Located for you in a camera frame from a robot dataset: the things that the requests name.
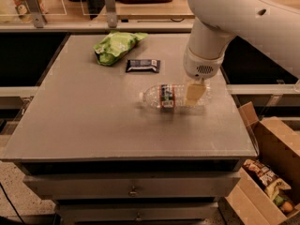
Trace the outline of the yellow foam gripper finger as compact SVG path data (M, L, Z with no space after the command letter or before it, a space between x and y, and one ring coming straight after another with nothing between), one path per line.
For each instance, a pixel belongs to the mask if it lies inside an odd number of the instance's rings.
M186 89L186 106L195 106L199 99L203 96L206 91L206 85L204 79L193 80L187 82Z

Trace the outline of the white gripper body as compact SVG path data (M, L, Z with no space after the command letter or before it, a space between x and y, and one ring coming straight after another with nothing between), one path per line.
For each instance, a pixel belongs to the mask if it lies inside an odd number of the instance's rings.
M214 77L224 60L225 51L222 50L217 58L203 58L186 47L184 53L184 70L193 80L210 79Z

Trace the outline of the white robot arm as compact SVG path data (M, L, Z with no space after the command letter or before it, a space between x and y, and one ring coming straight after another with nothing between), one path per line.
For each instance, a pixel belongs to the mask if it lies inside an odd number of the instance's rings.
M195 16L184 69L196 83L214 77L229 43L246 40L300 78L300 13L271 0L187 0Z

